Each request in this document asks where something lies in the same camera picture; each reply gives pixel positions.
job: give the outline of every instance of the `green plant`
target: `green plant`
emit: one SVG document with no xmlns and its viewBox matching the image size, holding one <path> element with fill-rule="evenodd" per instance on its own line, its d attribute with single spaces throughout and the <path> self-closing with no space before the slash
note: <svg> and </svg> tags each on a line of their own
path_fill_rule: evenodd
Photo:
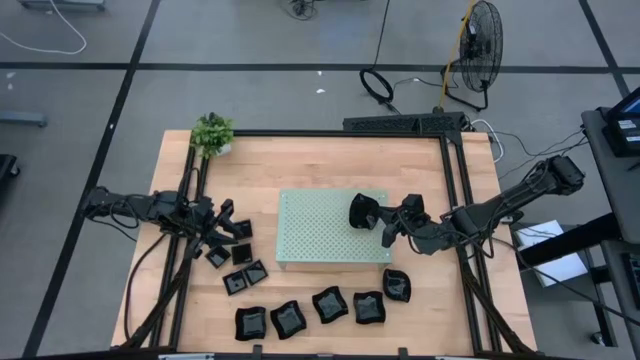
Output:
<svg viewBox="0 0 640 360">
<path fill-rule="evenodd" d="M 223 118 L 215 113 L 200 116 L 196 126 L 191 130 L 191 146 L 202 150 L 202 157 L 208 159 L 233 140 L 231 124 L 233 120 Z"/>
</svg>

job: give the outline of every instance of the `electric fan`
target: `electric fan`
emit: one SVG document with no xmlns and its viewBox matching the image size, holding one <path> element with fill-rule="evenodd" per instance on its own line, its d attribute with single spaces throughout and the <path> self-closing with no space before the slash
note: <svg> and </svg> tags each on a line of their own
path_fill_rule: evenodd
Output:
<svg viewBox="0 0 640 360">
<path fill-rule="evenodd" d="M 464 84 L 469 89 L 484 93 L 484 106 L 480 107 L 451 95 L 447 86 L 445 86 L 446 95 L 476 111 L 486 109 L 489 106 L 487 90 L 498 76 L 501 61 L 502 20 L 500 14 L 493 4 L 479 1 L 473 5 L 460 37 L 460 58 L 453 61 L 450 67 L 453 71 L 459 70 L 462 73 Z M 440 71 L 443 79 L 446 68 L 445 66 Z"/>
</svg>

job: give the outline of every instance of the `perforated board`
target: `perforated board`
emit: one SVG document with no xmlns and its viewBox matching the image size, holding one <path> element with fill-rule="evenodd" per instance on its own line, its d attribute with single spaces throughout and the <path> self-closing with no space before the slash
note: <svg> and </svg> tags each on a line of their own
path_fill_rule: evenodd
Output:
<svg viewBox="0 0 640 360">
<path fill-rule="evenodd" d="M 387 204 L 379 189 L 283 189 L 280 191 L 276 260 L 280 263 L 391 263 L 382 247 L 384 223 L 373 230 L 349 225 L 357 193 Z"/>
</svg>

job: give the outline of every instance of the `black metal frame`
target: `black metal frame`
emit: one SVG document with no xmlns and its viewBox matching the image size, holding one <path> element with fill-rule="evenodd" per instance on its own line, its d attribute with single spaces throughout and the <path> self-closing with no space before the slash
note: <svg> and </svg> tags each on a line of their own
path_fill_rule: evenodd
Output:
<svg viewBox="0 0 640 360">
<path fill-rule="evenodd" d="M 466 204 L 471 204 L 473 202 L 473 195 L 471 192 L 471 183 L 469 180 L 469 173 L 467 171 L 466 160 L 464 156 L 464 148 L 462 144 L 462 137 L 460 133 L 457 131 L 447 131 L 447 132 L 428 132 L 422 134 L 413 134 L 407 132 L 361 132 L 361 131 L 345 131 L 345 130 L 236 130 L 234 131 L 235 136 L 237 137 L 362 137 L 362 138 L 427 138 L 427 139 L 438 139 L 440 143 L 440 150 L 442 154 L 442 163 L 444 168 L 444 177 L 447 183 L 447 194 L 449 197 L 450 207 L 453 209 L 458 206 L 458 200 L 456 196 L 455 189 L 455 181 L 453 177 L 453 170 L 451 165 L 451 157 L 449 154 L 448 143 L 449 141 L 454 145 L 456 150 L 456 157 L 458 160 L 458 167 L 460 170 L 460 180 L 462 182 L 462 189 L 464 193 L 464 199 Z M 189 156 L 187 157 L 187 165 L 185 165 L 185 171 L 191 169 L 193 163 L 192 149 L 190 149 Z M 205 187 L 205 179 L 207 177 L 209 162 L 204 160 L 200 166 L 201 172 L 201 180 L 199 182 L 198 191 L 196 196 L 202 196 Z M 169 252 L 167 253 L 167 264 L 171 264 L 175 261 L 177 250 L 177 244 L 174 247 L 169 248 Z M 457 249 L 458 255 L 462 253 L 462 256 L 458 256 L 460 262 L 460 268 L 462 268 L 463 261 L 462 259 L 467 258 L 465 249 Z M 477 262 L 477 272 L 480 284 L 485 291 L 485 293 L 490 297 L 491 289 L 489 284 L 489 277 L 487 273 L 486 263 L 484 262 L 484 258 L 482 256 L 476 257 Z M 163 276 L 162 286 L 166 287 L 165 281 L 168 280 L 169 277 Z M 473 349 L 473 353 L 477 356 L 479 353 L 483 351 L 482 349 L 482 338 L 480 333 L 480 325 L 478 323 L 478 315 L 476 312 L 475 299 L 471 291 L 462 284 L 463 294 L 465 298 L 465 306 L 467 311 L 467 317 L 469 322 L 469 332 L 471 335 L 471 346 Z M 188 278 L 184 287 L 181 289 L 175 303 L 175 311 L 171 328 L 171 337 L 169 341 L 169 347 L 174 351 L 177 349 L 178 341 L 180 337 L 180 327 L 182 322 L 182 314 L 184 312 L 184 307 L 186 303 L 186 293 L 188 289 Z M 489 326 L 489 335 L 491 340 L 492 351 L 501 352 L 501 342 L 500 335 L 498 334 L 497 329 L 495 328 L 492 321 L 487 318 L 487 324 Z M 152 346 L 157 346 L 158 343 L 152 343 Z M 234 356 L 240 354 L 224 354 L 226 356 Z"/>
</svg>

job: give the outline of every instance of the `fan stand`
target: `fan stand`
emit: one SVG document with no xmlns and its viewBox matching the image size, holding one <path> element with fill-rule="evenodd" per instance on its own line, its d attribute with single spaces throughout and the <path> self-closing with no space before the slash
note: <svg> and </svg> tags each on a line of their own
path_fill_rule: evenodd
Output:
<svg viewBox="0 0 640 360">
<path fill-rule="evenodd" d="M 459 63 L 460 63 L 460 59 L 454 60 L 451 63 L 451 68 L 455 67 Z M 447 67 L 446 66 L 443 67 L 442 70 L 440 70 L 440 75 L 442 76 L 443 80 L 444 80 L 445 71 L 447 71 Z M 448 98 L 450 98 L 450 99 L 452 99 L 454 101 L 457 101 L 457 102 L 459 102 L 461 104 L 467 105 L 467 106 L 473 108 L 475 111 L 480 112 L 480 111 L 482 111 L 482 110 L 484 110 L 484 109 L 489 107 L 489 96 L 487 95 L 487 90 L 489 89 L 489 86 L 487 86 L 487 82 L 484 81 L 484 80 L 482 81 L 482 89 L 483 89 L 483 93 L 484 93 L 484 106 L 483 107 L 474 105 L 474 104 L 472 104 L 472 103 L 470 103 L 470 102 L 468 102 L 466 100 L 462 100 L 462 99 L 460 99 L 458 97 L 455 97 L 455 96 L 451 95 L 451 93 L 449 92 L 449 86 L 445 86 L 444 93 L 445 93 L 445 95 L 447 95 Z"/>
</svg>

